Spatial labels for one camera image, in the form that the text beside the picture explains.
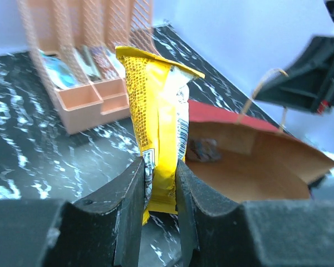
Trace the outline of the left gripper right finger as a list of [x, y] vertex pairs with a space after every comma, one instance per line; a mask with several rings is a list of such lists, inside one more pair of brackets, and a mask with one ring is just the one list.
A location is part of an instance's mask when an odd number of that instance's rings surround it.
[[176, 201], [184, 266], [334, 266], [334, 201], [238, 204], [182, 161]]

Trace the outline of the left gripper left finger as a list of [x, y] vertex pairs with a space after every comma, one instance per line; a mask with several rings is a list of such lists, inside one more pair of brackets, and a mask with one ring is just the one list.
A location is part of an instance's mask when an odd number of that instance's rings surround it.
[[74, 203], [0, 200], [0, 266], [137, 266], [144, 161]]

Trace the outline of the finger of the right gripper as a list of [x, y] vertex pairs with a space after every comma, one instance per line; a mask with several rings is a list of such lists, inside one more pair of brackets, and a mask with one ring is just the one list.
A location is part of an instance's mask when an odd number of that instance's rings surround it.
[[330, 111], [334, 106], [334, 37], [313, 36], [286, 73], [266, 82], [255, 99], [309, 113]]

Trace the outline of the red paper bag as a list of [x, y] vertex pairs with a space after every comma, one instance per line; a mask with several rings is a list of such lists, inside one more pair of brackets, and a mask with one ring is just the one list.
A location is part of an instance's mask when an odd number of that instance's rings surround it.
[[221, 158], [186, 159], [192, 172], [235, 202], [308, 199], [308, 186], [334, 168], [334, 160], [288, 135], [283, 126], [240, 113], [189, 101], [188, 139], [215, 139]]

